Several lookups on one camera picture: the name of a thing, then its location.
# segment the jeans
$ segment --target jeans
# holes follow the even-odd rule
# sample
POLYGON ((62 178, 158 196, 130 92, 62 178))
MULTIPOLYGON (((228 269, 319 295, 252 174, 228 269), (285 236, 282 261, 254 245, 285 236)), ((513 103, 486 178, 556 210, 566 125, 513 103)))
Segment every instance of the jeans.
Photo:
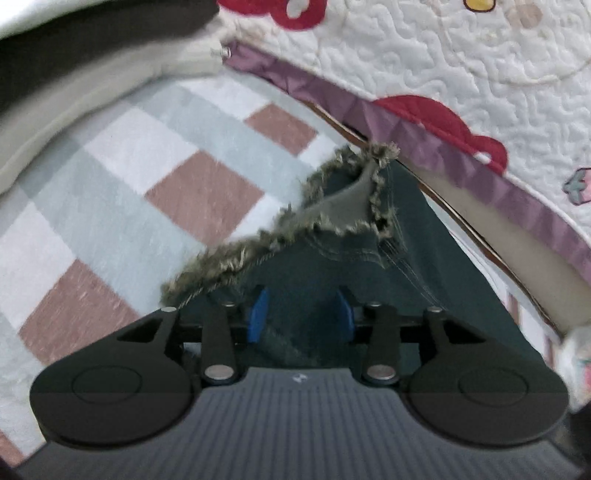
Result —
MULTIPOLYGON (((239 301, 257 284, 266 286, 261 340, 240 353, 259 367, 357 369, 364 347, 336 334, 339 286, 401 315, 443 307, 543 362, 396 156, 389 145, 337 152, 305 185, 300 212, 284 212, 273 232, 197 259, 164 287, 163 302, 181 306, 181 318, 190 321, 208 292, 239 301)), ((418 367, 412 346, 402 357, 408 373, 418 367)))

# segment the black plastic mount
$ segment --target black plastic mount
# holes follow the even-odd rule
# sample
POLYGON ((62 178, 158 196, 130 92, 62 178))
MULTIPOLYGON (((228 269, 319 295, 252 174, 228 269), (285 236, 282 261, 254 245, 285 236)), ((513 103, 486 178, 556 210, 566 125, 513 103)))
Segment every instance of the black plastic mount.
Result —
MULTIPOLYGON (((344 340, 368 345, 362 381, 396 388, 440 434, 508 447, 540 438, 564 417, 568 395, 558 375, 441 308, 408 317, 389 305, 360 303, 346 287, 336 297, 344 340), (422 367, 410 377, 400 376, 401 343, 420 347, 422 367)), ((192 322, 164 308, 59 360, 31 388, 42 432, 69 446, 102 449, 159 434, 203 388, 243 376, 248 366, 238 364, 235 348, 258 341, 268 303, 263 286, 242 301, 206 296, 192 322), (202 344, 197 365, 186 361, 187 342, 202 344)))

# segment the grey ribbed pad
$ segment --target grey ribbed pad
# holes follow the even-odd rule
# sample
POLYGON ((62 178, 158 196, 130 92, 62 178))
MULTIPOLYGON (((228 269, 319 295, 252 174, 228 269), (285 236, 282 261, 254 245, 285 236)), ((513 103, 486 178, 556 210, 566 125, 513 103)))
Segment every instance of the grey ribbed pad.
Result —
POLYGON ((205 390, 178 425, 141 445, 87 452, 48 444, 25 480, 575 480, 549 442, 512 450, 455 445, 418 424, 391 390, 349 370, 251 368, 205 390))

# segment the checkered rug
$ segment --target checkered rug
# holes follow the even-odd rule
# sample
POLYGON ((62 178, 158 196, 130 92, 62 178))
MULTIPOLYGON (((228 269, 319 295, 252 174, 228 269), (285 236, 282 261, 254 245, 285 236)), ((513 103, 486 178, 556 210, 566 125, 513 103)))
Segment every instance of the checkered rug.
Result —
POLYGON ((157 309, 205 248, 269 228, 345 143, 231 70, 150 84, 54 139, 0 197, 0 455, 44 443, 28 392, 45 365, 157 309))

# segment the purple fabric trim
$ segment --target purple fabric trim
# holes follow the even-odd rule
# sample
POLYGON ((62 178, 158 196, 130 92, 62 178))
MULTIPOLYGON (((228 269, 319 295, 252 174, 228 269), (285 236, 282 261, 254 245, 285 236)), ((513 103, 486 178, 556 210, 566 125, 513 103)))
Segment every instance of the purple fabric trim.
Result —
POLYGON ((373 141, 395 142, 416 166, 445 176, 485 205, 494 206, 561 255, 591 285, 591 248, 579 234, 549 207, 471 155, 286 61, 239 42, 229 47, 232 51, 232 57, 226 61, 229 67, 257 75, 300 101, 314 102, 343 125, 353 127, 373 141))

